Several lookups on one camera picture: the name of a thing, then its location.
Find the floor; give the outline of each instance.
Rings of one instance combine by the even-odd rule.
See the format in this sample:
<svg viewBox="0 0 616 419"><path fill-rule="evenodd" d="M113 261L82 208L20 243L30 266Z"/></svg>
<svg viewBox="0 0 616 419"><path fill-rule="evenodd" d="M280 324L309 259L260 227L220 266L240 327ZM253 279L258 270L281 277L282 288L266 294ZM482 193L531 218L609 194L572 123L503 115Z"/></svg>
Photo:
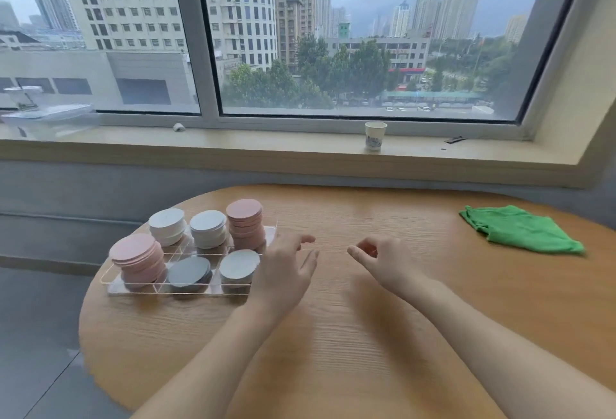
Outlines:
<svg viewBox="0 0 616 419"><path fill-rule="evenodd" d="M3 419L125 419L88 375L79 352L91 277L0 268Z"/></svg>

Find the human hand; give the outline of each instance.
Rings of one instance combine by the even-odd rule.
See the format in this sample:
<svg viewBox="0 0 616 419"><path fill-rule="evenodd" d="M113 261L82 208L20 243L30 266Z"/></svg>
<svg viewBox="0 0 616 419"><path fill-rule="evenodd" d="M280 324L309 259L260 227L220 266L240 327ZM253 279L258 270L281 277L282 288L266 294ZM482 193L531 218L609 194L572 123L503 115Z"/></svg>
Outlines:
<svg viewBox="0 0 616 419"><path fill-rule="evenodd" d="M413 295L429 281L412 264L412 252L400 239L392 236L368 236L347 249L386 290L413 303Z"/></svg>
<svg viewBox="0 0 616 419"><path fill-rule="evenodd" d="M254 271L247 306L282 320L300 300L310 285L317 268L318 250L312 250L305 260L297 261L297 251L314 236L287 234L277 236Z"/></svg>

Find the mountain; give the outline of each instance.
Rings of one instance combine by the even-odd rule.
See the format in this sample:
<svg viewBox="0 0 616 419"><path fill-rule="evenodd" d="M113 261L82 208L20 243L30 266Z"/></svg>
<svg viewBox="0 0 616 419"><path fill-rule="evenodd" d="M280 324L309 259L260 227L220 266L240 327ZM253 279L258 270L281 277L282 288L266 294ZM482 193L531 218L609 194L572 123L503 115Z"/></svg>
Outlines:
<svg viewBox="0 0 616 419"><path fill-rule="evenodd" d="M367 36L372 22L379 15L391 19L394 7L404 0L333 0L333 6L344 6L351 15L353 36ZM416 0L407 0L415 8ZM473 32L495 36L504 34L509 18L530 14L535 0L479 0L473 21Z"/></svg>

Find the stack of pink discs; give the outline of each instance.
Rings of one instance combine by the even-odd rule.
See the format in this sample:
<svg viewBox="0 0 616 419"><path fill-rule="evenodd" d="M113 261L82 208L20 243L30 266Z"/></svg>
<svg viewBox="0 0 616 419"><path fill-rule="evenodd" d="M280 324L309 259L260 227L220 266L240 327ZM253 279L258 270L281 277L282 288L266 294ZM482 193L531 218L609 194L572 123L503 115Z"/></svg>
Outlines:
<svg viewBox="0 0 616 419"><path fill-rule="evenodd" d="M122 270L130 288L140 288L166 276L163 248L150 234L131 234L116 242L109 257Z"/></svg>
<svg viewBox="0 0 616 419"><path fill-rule="evenodd" d="M254 250L265 242L262 215L263 206L251 198L237 200L227 207L228 229L236 250Z"/></svg>

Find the windowsill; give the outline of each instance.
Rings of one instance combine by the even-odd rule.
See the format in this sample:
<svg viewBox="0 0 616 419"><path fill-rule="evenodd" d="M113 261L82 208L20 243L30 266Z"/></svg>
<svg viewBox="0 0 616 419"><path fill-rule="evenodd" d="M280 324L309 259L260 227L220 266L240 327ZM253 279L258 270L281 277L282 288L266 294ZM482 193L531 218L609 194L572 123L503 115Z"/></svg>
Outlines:
<svg viewBox="0 0 616 419"><path fill-rule="evenodd" d="M533 142L244 130L99 127L57 142L12 140L0 125L0 158L51 162L317 174L405 180L584 187L579 157Z"/></svg>

